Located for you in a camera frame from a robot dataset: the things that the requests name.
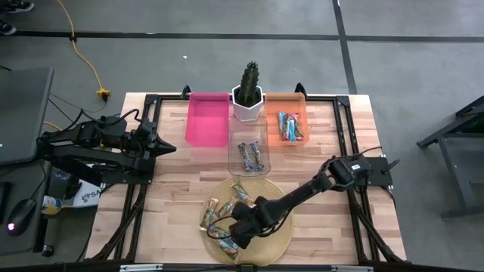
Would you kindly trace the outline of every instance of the yellow plug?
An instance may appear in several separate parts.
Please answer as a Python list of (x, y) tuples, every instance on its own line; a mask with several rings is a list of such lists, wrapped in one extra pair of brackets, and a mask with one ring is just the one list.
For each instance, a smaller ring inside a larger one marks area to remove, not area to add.
[(96, 91), (99, 97), (101, 97), (104, 102), (107, 102), (107, 97), (111, 95), (111, 91), (105, 88), (101, 88), (99, 91)]

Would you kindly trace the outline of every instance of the pink plastic bin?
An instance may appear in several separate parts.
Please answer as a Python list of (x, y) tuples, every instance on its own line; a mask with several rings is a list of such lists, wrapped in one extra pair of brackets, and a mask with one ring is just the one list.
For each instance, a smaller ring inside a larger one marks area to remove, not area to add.
[(185, 140), (193, 147), (224, 147), (228, 143), (227, 93), (192, 93)]

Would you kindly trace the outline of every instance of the floor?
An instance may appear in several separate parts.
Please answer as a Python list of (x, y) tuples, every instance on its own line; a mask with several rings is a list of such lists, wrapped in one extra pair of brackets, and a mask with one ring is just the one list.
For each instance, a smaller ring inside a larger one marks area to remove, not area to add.
[[(441, 212), (459, 208), (455, 188), (437, 146), (423, 151), (415, 145), (482, 95), (484, 2), (64, 3), (76, 30), (93, 37), (79, 38), (77, 45), (97, 68), (105, 88), (112, 91), (100, 112), (105, 115), (120, 111), (127, 91), (181, 91), (184, 85), (192, 91), (229, 91), (250, 60), (259, 63), (259, 84), (267, 92), (293, 91), (302, 82), (310, 93), (369, 94), (384, 153), (402, 161), (392, 176), (408, 260), (476, 270), (484, 267), (484, 216), (441, 220)], [(20, 36), (0, 37), (1, 65), (54, 67), (52, 93), (88, 110), (102, 107), (95, 96), (98, 87), (92, 72), (74, 54), (68, 39), (37, 37), (68, 35), (68, 21), (56, 1), (37, 1), (33, 12), (2, 15), (2, 19), (21, 31)], [(109, 38), (94, 38), (99, 32)], [(155, 34), (140, 39), (142, 33)], [(354, 42), (356, 36), (387, 42)], [(426, 41), (422, 37), (435, 39), (422, 42)], [(77, 114), (76, 108), (59, 104), (68, 115)], [(45, 120), (63, 127), (70, 123), (52, 106)], [(2, 256), (0, 265), (75, 261), (94, 213), (93, 209), (66, 212), (52, 221), (48, 238), (56, 248), (53, 257)]]

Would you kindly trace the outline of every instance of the potted cactus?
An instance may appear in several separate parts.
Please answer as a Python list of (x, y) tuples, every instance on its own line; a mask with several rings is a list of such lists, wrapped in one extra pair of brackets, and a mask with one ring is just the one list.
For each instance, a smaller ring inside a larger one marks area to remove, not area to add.
[(255, 61), (251, 61), (244, 70), (240, 85), (232, 89), (234, 113), (242, 122), (255, 120), (259, 116), (264, 99), (258, 81), (259, 68)]

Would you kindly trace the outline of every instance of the butcher block tabletop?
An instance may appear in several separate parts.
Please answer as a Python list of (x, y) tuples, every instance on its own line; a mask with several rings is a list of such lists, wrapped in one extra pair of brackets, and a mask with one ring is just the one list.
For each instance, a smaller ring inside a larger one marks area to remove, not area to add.
[[(131, 109), (142, 110), (145, 95), (127, 93), (122, 114)], [(380, 146), (370, 98), (349, 95), (349, 99), (359, 149)], [(332, 155), (341, 155), (332, 103), (306, 102), (306, 111), (309, 142), (301, 147), (270, 147), (271, 171), (267, 178), (285, 193), (309, 181)], [(340, 112), (346, 139), (349, 139), (343, 108)], [(127, 118), (128, 130), (138, 126), (133, 117)], [(177, 151), (157, 158), (144, 204), (137, 263), (216, 263), (203, 247), (197, 226), (207, 196), (221, 181), (231, 177), (228, 152), (227, 147), (191, 147), (185, 141), (187, 117), (187, 101), (163, 102), (158, 134), (176, 146)], [(265, 118), (264, 108), (260, 117)], [(350, 153), (349, 141), (346, 143)], [(380, 154), (380, 150), (372, 150), (365, 155)], [(102, 194), (86, 258), (98, 253), (119, 226), (126, 188), (125, 184), (117, 184)], [(394, 253), (405, 259), (399, 223), (389, 194), (379, 187), (369, 187), (368, 198), (374, 226)], [(320, 193), (297, 206), (293, 214), (293, 238), (275, 264), (358, 263), (346, 193)], [(129, 247), (131, 232), (132, 227), (126, 232), (123, 253)], [(365, 252), (370, 256), (365, 230), (362, 236)]]

